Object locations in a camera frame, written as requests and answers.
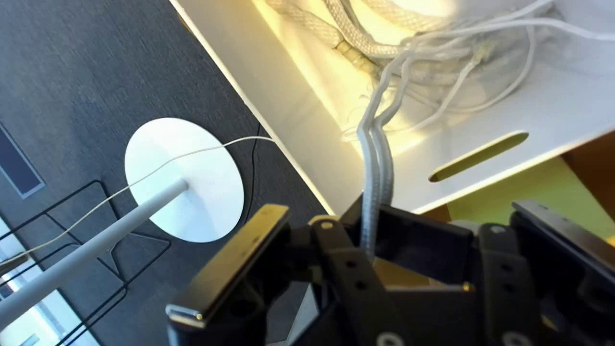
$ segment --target white desk surface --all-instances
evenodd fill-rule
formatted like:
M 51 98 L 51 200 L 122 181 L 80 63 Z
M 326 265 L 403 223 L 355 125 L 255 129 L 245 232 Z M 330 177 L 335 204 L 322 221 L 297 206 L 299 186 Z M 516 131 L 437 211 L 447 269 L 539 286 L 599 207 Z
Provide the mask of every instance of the white desk surface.
M 358 113 L 366 75 L 285 23 L 264 0 L 172 4 L 328 211 L 343 213 L 364 186 L 362 154 L 343 129 L 349 115 Z M 615 6 L 608 9 L 591 13 L 587 23 L 615 31 L 610 23 Z M 524 88 L 503 104 L 393 138 L 399 152 L 395 206 L 418 213 L 439 207 L 614 131 L 614 56 L 615 44 L 556 34 L 541 46 Z M 470 171 L 430 182 L 439 167 L 512 131 L 531 136 Z

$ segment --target black plastic part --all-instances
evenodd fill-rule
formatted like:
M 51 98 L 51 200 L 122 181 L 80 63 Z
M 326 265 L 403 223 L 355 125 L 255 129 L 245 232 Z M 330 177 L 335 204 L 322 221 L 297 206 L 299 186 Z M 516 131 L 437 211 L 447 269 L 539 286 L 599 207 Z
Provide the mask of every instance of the black plastic part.
M 558 246 L 553 229 L 545 229 L 526 213 L 512 215 L 522 254 L 529 259 L 539 298 L 554 302 L 554 315 L 574 338 L 591 334 L 593 342 L 615 342 L 615 286 L 595 271 L 574 248 Z
M 539 202 L 516 202 L 516 209 L 533 223 L 533 229 L 541 229 L 543 236 L 551 238 L 556 248 L 568 252 L 579 265 L 615 288 L 615 248 L 610 242 L 553 213 Z
M 476 346 L 478 338 L 478 296 L 474 292 L 389 292 L 389 300 L 399 307 L 405 325 L 414 331 L 406 344 L 431 346 Z M 333 306 L 299 340 L 299 344 L 356 344 L 349 334 L 343 306 Z
M 216 309 L 226 304 L 233 286 L 249 277 L 257 261 L 268 261 L 264 252 L 289 223 L 289 207 L 266 204 L 218 254 L 203 267 L 191 284 L 168 304 L 168 317 L 189 325 L 205 327 Z
M 504 225 L 483 225 L 479 248 L 487 344 L 503 344 L 506 334 L 537 344 L 541 313 L 531 269 L 520 256 L 516 232 Z
M 366 252 L 356 248 L 335 221 L 322 221 L 312 229 L 326 256 L 324 269 L 347 311 L 351 340 L 368 346 L 393 332 L 408 342 L 410 329 L 405 327 Z
M 343 217 L 353 242 L 360 244 L 358 204 Z M 380 217 L 378 256 L 443 282 L 474 281 L 474 240 L 468 229 L 433 221 L 383 206 Z
M 210 321 L 209 329 L 193 329 L 170 321 L 172 346 L 245 346 L 266 344 L 268 336 L 268 306 L 262 296 L 243 281 Z

